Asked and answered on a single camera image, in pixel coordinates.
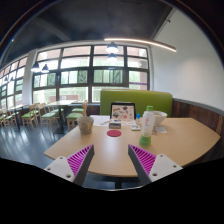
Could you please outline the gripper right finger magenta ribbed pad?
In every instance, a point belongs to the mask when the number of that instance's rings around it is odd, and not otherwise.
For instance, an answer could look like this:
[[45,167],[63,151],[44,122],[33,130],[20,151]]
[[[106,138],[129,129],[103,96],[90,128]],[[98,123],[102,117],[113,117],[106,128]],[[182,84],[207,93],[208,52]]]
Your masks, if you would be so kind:
[[128,145],[128,155],[142,185],[155,182],[182,169],[164,154],[154,155],[131,144]]

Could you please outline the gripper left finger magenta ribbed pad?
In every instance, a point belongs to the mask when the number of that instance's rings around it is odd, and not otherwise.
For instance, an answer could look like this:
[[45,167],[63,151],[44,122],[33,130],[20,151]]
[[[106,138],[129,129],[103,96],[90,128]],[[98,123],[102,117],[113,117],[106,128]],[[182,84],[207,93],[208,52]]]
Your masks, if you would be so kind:
[[59,156],[45,171],[82,186],[94,154],[94,145],[91,144],[68,157]]

